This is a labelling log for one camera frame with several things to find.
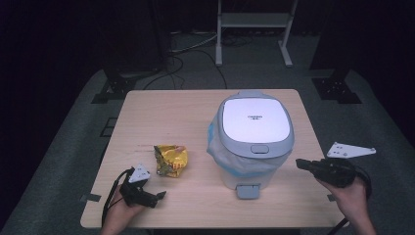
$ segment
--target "rice cooker button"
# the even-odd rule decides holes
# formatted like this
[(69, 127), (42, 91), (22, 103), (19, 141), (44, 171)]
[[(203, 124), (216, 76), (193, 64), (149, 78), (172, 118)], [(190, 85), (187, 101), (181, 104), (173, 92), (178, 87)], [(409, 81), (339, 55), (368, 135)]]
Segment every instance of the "rice cooker button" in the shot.
[(269, 152), (269, 149), (266, 145), (252, 145), (251, 151), (254, 154), (267, 154)]

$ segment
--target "white tag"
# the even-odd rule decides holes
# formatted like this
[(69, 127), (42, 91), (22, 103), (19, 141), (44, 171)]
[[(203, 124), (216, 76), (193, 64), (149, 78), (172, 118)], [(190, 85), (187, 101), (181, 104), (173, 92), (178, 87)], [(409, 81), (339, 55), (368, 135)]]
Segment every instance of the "white tag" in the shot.
[(146, 170), (146, 168), (143, 165), (138, 164), (134, 172), (131, 174), (130, 178), (128, 179), (128, 182), (134, 183), (134, 182), (149, 179), (149, 178), (150, 178), (150, 173)]
[(362, 148), (335, 142), (327, 153), (327, 157), (349, 159), (371, 154), (376, 154), (375, 148)]

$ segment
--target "snack bag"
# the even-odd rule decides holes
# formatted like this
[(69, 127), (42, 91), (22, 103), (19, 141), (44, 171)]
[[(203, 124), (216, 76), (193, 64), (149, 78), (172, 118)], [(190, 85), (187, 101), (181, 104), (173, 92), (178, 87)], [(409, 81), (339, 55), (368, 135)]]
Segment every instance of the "snack bag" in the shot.
[(177, 178), (187, 164), (187, 150), (184, 146), (157, 145), (157, 174)]

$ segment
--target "human hand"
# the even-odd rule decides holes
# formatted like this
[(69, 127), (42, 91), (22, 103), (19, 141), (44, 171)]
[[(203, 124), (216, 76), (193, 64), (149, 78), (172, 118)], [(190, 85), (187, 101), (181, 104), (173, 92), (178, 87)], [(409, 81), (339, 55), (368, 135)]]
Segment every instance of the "human hand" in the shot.
[(376, 234), (367, 210), (366, 185), (361, 178), (356, 177), (346, 188), (337, 188), (319, 179), (317, 181), (333, 194), (340, 211), (357, 234)]
[(118, 185), (115, 189), (114, 197), (111, 200), (107, 217), (101, 229), (101, 235), (119, 234), (125, 229), (131, 219), (138, 213), (142, 212), (145, 208), (141, 205), (129, 207), (122, 199), (119, 188), (120, 185)]

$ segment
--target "wooden table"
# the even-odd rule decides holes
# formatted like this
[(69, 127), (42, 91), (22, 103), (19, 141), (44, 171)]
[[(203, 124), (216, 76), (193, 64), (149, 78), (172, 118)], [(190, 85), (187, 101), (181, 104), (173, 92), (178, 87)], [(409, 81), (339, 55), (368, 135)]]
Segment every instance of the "wooden table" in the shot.
[[(101, 226), (104, 203), (116, 178), (143, 164), (152, 174), (144, 189), (167, 191), (155, 209), (140, 213), (131, 227), (140, 228), (301, 228), (332, 227), (344, 217), (329, 202), (327, 191), (296, 159), (323, 158), (296, 90), (262, 90), (280, 100), (294, 126), (296, 143), (257, 200), (238, 200), (219, 177), (219, 166), (207, 153), (207, 130), (220, 103), (238, 90), (131, 91), (128, 93), (91, 194), (82, 215), (84, 227)], [(156, 174), (154, 145), (188, 149), (189, 162), (179, 178)]]

